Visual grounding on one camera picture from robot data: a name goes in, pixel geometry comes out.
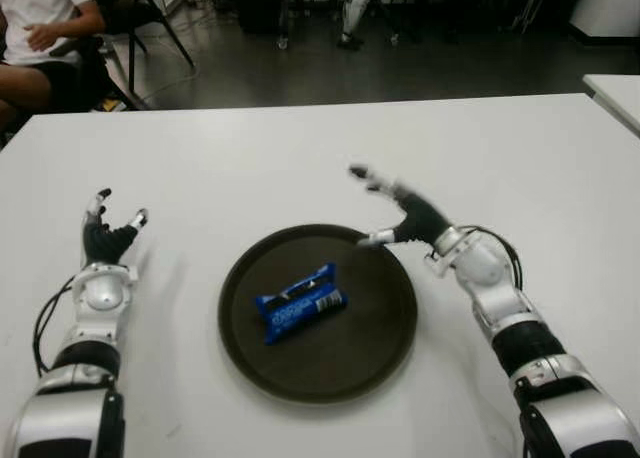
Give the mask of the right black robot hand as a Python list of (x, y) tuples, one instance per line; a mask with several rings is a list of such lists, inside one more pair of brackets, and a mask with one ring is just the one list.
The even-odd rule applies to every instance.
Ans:
[(384, 178), (369, 166), (361, 164), (351, 165), (349, 173), (365, 182), (367, 191), (390, 198), (405, 213), (398, 225), (366, 235), (357, 242), (359, 246), (374, 247), (412, 241), (435, 245), (452, 227), (452, 223), (428, 200), (399, 181)]

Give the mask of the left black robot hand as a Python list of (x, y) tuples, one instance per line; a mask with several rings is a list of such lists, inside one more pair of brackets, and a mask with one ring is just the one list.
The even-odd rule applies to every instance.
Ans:
[(112, 228), (103, 220), (104, 202), (112, 194), (111, 188), (97, 192), (89, 201), (83, 215), (81, 244), (83, 268), (93, 264), (118, 265), (135, 238), (148, 223), (148, 210), (142, 208), (125, 225)]

